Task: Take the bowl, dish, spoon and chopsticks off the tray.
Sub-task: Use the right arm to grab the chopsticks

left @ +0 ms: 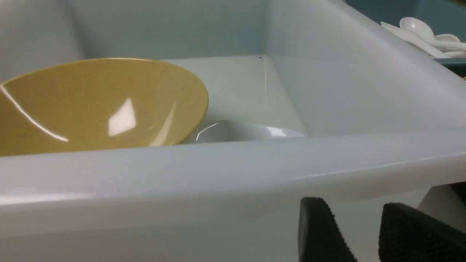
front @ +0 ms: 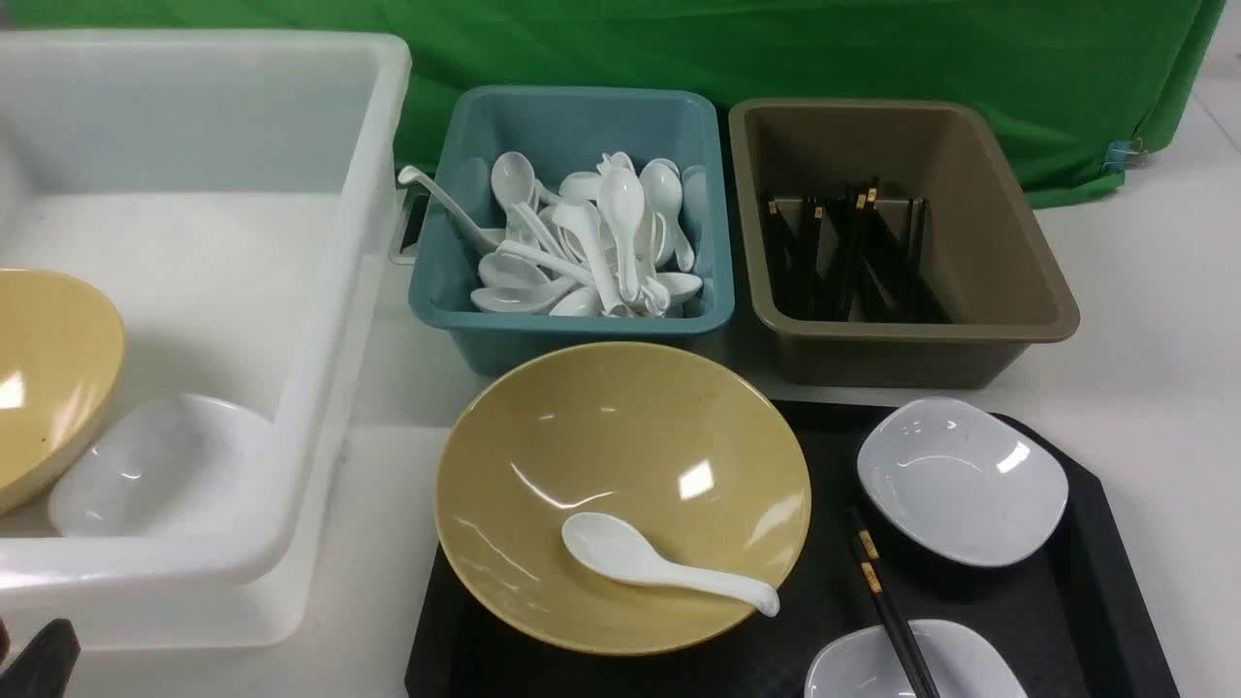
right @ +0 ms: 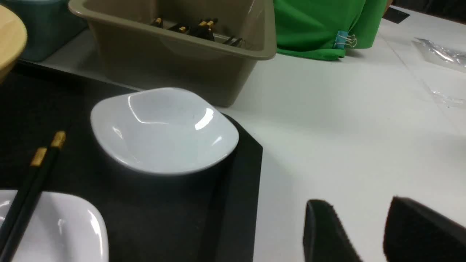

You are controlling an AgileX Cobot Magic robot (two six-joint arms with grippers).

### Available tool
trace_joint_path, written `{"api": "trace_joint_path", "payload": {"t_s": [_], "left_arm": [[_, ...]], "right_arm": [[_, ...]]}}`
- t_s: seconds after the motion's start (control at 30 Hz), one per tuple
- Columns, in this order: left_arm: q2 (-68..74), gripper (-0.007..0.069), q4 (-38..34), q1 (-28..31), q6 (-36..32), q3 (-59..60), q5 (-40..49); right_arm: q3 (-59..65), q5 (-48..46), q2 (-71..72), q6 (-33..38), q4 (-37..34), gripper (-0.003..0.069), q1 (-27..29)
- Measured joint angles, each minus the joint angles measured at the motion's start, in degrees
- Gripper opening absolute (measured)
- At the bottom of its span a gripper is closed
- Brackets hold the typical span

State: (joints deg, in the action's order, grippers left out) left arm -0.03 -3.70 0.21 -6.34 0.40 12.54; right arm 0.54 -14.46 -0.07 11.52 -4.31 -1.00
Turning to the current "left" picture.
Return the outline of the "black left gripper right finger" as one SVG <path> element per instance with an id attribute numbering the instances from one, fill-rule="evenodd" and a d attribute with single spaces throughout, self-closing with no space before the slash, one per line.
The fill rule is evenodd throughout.
<path id="1" fill-rule="evenodd" d="M 464 262 L 466 235 L 408 205 L 387 203 L 378 257 L 381 262 Z"/>

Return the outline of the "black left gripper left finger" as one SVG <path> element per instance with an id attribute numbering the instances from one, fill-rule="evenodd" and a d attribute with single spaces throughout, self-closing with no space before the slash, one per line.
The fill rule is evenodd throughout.
<path id="1" fill-rule="evenodd" d="M 330 207 L 317 197 L 304 197 L 300 201 L 298 252 L 300 262 L 357 261 Z"/>

